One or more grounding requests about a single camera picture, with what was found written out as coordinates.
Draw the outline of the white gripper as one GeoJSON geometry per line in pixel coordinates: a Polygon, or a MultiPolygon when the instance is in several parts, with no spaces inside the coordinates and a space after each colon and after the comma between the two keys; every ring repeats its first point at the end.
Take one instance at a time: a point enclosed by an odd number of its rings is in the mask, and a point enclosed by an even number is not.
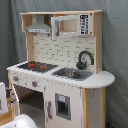
{"type": "Polygon", "coordinates": [[[5,84],[0,82],[0,114],[8,112],[5,84]]]}

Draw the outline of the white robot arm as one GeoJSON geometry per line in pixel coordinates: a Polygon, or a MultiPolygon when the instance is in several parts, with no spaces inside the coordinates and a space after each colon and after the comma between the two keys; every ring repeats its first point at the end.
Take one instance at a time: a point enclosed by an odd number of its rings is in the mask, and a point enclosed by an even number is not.
{"type": "Polygon", "coordinates": [[[0,114],[5,114],[8,112],[9,105],[7,104],[6,99],[7,90],[11,91],[10,98],[14,104],[15,118],[13,121],[0,126],[0,128],[37,128],[35,122],[28,115],[20,113],[19,98],[15,88],[11,87],[7,89],[3,82],[0,82],[0,114]]]}

